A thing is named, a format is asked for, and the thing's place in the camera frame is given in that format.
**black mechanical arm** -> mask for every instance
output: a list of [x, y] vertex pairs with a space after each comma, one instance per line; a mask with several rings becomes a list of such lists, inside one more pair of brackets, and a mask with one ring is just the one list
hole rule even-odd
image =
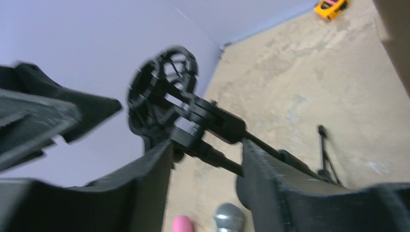
[[[343, 187], [321, 125], [322, 169], [312, 171], [249, 133], [215, 101], [193, 94], [197, 73], [194, 55], [180, 46], [139, 69], [129, 89], [128, 121], [146, 152], [134, 162], [83, 187], [0, 179], [0, 232], [159, 232], [170, 172], [184, 155], [238, 176], [237, 195], [257, 232], [409, 231], [409, 184]], [[0, 67], [0, 171], [40, 157], [57, 134], [68, 143], [85, 136], [120, 109], [117, 100], [58, 85], [33, 64]], [[180, 117], [192, 122], [190, 130], [175, 126]], [[242, 163], [204, 142], [206, 131], [242, 143]]]

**yellow toy car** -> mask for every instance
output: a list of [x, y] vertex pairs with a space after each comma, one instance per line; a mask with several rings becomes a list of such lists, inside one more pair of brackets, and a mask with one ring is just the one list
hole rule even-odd
[[315, 6], [315, 12], [323, 19], [332, 21], [349, 5], [350, 0], [320, 0]]

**beige floor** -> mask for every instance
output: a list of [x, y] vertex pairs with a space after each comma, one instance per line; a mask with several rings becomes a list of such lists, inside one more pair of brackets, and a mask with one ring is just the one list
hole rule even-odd
[[[406, 181], [410, 101], [379, 42], [376, 14], [371, 0], [356, 0], [334, 22], [326, 24], [312, 12], [234, 44], [206, 98], [313, 169], [320, 164], [316, 125], [324, 124], [329, 154], [350, 188]], [[240, 145], [206, 140], [240, 162]], [[213, 213], [222, 202], [240, 205], [234, 175], [188, 157], [173, 172], [164, 231], [184, 214], [197, 232], [214, 232]]]

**pink object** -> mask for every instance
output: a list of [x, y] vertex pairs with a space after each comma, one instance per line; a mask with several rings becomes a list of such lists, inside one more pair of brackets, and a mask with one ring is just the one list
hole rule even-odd
[[172, 232], [194, 232], [190, 218], [187, 216], [176, 217], [172, 225]]

